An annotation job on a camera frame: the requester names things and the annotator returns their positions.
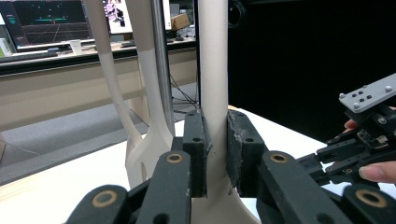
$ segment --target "computer monitor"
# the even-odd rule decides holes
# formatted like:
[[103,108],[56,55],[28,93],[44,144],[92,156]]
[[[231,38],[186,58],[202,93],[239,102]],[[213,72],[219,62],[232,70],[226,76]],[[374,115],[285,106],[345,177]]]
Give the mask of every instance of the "computer monitor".
[[81,0],[3,0],[0,13],[18,52],[67,49],[72,39],[94,41]]
[[[125,0],[103,0],[107,18],[108,32],[111,35],[130,34],[133,32]],[[169,0],[163,0],[163,18],[166,30],[171,30],[171,13]]]

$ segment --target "table surface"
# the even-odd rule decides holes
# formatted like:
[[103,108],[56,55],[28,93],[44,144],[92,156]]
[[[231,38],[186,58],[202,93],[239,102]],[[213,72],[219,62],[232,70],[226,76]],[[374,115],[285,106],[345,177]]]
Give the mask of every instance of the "table surface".
[[[289,153],[294,158],[315,152],[325,144],[261,118],[245,113],[270,150]],[[184,122],[176,124],[176,136],[183,135]],[[92,189],[111,184],[129,190],[124,167],[126,142],[50,168],[0,187],[0,223],[65,223],[79,201]],[[341,194],[344,184],[323,188]],[[381,189],[396,198],[394,185]],[[255,215],[255,199],[244,199]]]

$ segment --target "human hand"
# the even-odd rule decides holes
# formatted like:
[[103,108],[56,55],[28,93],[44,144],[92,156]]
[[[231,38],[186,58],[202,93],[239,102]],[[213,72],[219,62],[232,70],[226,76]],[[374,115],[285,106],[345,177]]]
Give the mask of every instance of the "human hand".
[[[344,133],[354,130],[358,124],[350,119],[345,123]],[[359,169],[359,175],[363,179],[374,182],[392,183],[396,184],[396,161],[384,161],[362,166]]]

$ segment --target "white table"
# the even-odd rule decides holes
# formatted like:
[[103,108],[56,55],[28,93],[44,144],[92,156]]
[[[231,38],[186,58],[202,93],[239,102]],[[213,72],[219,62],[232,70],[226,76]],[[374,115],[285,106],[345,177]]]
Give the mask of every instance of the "white table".
[[[250,118],[270,150],[280,150],[295,158],[315,152],[326,145],[293,130],[238,109]],[[177,123],[177,136],[183,134]],[[50,168],[0,187],[0,223],[65,223],[79,201],[92,189],[112,184],[129,190],[124,169],[126,142]],[[324,188],[340,194],[345,185]],[[394,185],[381,189],[396,198]],[[255,199],[244,199],[254,215]]]

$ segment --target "floor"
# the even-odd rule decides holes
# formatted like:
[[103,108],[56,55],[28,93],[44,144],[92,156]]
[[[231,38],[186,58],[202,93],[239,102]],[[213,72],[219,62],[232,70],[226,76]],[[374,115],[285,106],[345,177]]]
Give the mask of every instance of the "floor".
[[[175,121],[197,106],[196,84],[172,88]],[[129,111],[137,130],[149,126]],[[57,119],[2,132],[7,142],[0,160],[0,186],[71,161],[127,139],[114,105],[104,105]]]

